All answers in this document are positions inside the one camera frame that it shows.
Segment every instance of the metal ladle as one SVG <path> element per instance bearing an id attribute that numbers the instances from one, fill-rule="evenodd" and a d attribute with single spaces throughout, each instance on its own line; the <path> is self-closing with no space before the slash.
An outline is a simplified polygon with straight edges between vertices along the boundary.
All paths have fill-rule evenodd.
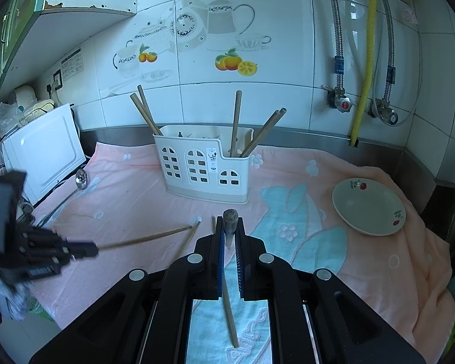
<path id="1" fill-rule="evenodd" d="M 62 204 L 64 204 L 69 198 L 71 198 L 74 194 L 76 194 L 79 190 L 84 190 L 88 187 L 89 179 L 88 179 L 88 173 L 84 171 L 82 168 L 79 168 L 78 171 L 76 171 L 76 186 L 78 188 L 74 190 L 71 194 L 69 194 L 64 200 L 62 200 L 59 205 L 57 205 L 51 212 L 49 212 L 44 218 L 39 222 L 37 227 L 42 227 L 45 225 L 49 219 L 52 217 L 52 215 L 61 207 Z"/>

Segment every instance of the wooden chopstick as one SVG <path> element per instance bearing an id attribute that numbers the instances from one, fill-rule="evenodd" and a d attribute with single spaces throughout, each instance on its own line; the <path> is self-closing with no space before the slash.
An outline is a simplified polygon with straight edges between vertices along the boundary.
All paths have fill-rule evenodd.
<path id="1" fill-rule="evenodd" d="M 200 226 L 200 221 L 198 221 L 192 228 L 192 232 L 185 240 L 184 245 L 182 245 L 182 248 L 180 248 L 180 250 L 175 255 L 174 261 L 177 260 L 180 256 L 182 256 L 182 253 L 184 252 L 185 249 L 187 249 L 187 246 L 189 245 L 190 241 L 192 241 L 192 238 L 194 237 L 195 233 L 197 232 L 197 229 L 199 228 L 199 226 Z"/>
<path id="2" fill-rule="evenodd" d="M 145 97 L 145 93 L 143 92 L 142 85 L 138 85 L 138 93 L 140 94 L 140 98 L 142 100 L 143 106 L 145 108 L 145 111 L 147 112 L 148 117 L 154 123 L 152 113 L 150 112 L 150 108 L 148 107 L 147 98 Z"/>
<path id="3" fill-rule="evenodd" d="M 223 305 L 226 311 L 227 326 L 229 328 L 229 334 L 231 335 L 231 342 L 234 348 L 239 348 L 238 333 L 236 332 L 236 324 L 234 323 L 234 317 L 231 310 L 231 302 L 229 301 L 228 285 L 226 284 L 226 277 L 223 272 Z"/>
<path id="4" fill-rule="evenodd" d="M 144 108 L 142 102 L 140 101 L 140 99 L 138 98 L 138 96 L 136 95 L 136 93 L 132 93 L 130 94 L 130 98 L 131 100 L 133 101 L 133 103 L 135 104 L 135 106 L 137 107 L 139 113 L 143 116 L 143 118 L 145 119 L 145 121 L 147 122 L 147 124 L 150 126 L 150 128 L 152 129 L 153 133 L 155 135 L 163 135 L 161 132 L 160 132 L 160 129 L 157 127 L 157 125 L 150 119 L 150 117 L 148 116 L 148 113 L 146 111 L 146 109 Z"/>
<path id="5" fill-rule="evenodd" d="M 229 157 L 236 157 L 236 138 L 238 136 L 239 111 L 241 109 L 241 90 L 236 92 L 236 101 L 234 103 L 234 120 L 232 123 L 231 150 Z"/>
<path id="6" fill-rule="evenodd" d="M 266 121 L 266 123 L 261 128 L 260 132 L 257 134 L 255 138 L 247 145 L 247 147 L 243 150 L 240 157 L 249 156 L 249 154 L 254 150 L 256 145 L 260 143 L 260 141 L 265 137 L 265 135 L 270 131 L 275 124 L 279 122 L 279 120 L 283 117 L 286 113 L 286 109 L 282 108 L 280 110 L 276 110 L 273 112 L 273 115 Z"/>
<path id="7" fill-rule="evenodd" d="M 99 246 L 98 250 L 99 251 L 101 251 L 101 250 L 109 250 L 109 249 L 127 247 L 127 246 L 130 246 L 130 245 L 141 244 L 142 242 L 153 241 L 154 239 L 167 237 L 168 235 L 172 235 L 172 234 L 177 234 L 178 232 L 185 231 L 185 230 L 188 230 L 190 228 L 192 228 L 192 226 L 177 228 L 176 230 L 161 232 L 159 234 L 149 235 L 148 237 L 143 237 L 143 238 L 138 238 L 138 239 L 132 239 L 130 241 L 116 242 L 114 244 L 103 245 L 103 246 Z"/>

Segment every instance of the rust stain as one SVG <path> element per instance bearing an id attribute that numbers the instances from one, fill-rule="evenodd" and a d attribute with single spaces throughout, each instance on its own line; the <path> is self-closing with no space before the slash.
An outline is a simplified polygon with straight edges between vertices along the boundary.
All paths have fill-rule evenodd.
<path id="1" fill-rule="evenodd" d="M 44 4 L 44 9 L 54 9 L 54 8 L 62 8 L 62 3 L 58 3 L 57 5 L 48 4 L 47 1 Z"/>

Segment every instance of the white microwave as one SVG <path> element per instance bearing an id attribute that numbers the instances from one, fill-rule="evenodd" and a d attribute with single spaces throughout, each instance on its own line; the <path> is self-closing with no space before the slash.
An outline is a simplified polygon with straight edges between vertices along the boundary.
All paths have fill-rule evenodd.
<path id="1" fill-rule="evenodd" d="M 68 104 L 10 134 L 1 151 L 7 171 L 27 173 L 22 195 L 32 205 L 86 161 Z"/>

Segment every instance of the braided metal hose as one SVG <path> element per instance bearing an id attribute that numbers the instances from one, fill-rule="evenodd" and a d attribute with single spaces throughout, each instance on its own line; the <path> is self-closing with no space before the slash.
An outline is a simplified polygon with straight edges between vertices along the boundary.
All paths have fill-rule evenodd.
<path id="1" fill-rule="evenodd" d="M 384 88 L 383 99 L 389 101 L 391 96 L 391 86 L 393 85 L 394 75 L 394 31 L 393 31 L 393 17 L 391 16 L 391 7 L 388 0 L 382 0 L 384 11 L 386 12 L 386 23 L 388 27 L 388 74 L 386 75 L 386 87 Z"/>
<path id="2" fill-rule="evenodd" d="M 332 15 L 334 16 L 334 31 L 335 31 L 335 57 L 336 65 L 337 61 L 342 61 L 342 71 L 343 71 L 343 47 L 342 47 L 342 26 L 341 26 L 341 14 L 339 11 L 339 2 L 337 0 L 330 0 L 332 5 Z M 344 75 L 337 74 L 337 85 L 339 89 L 344 87 Z"/>

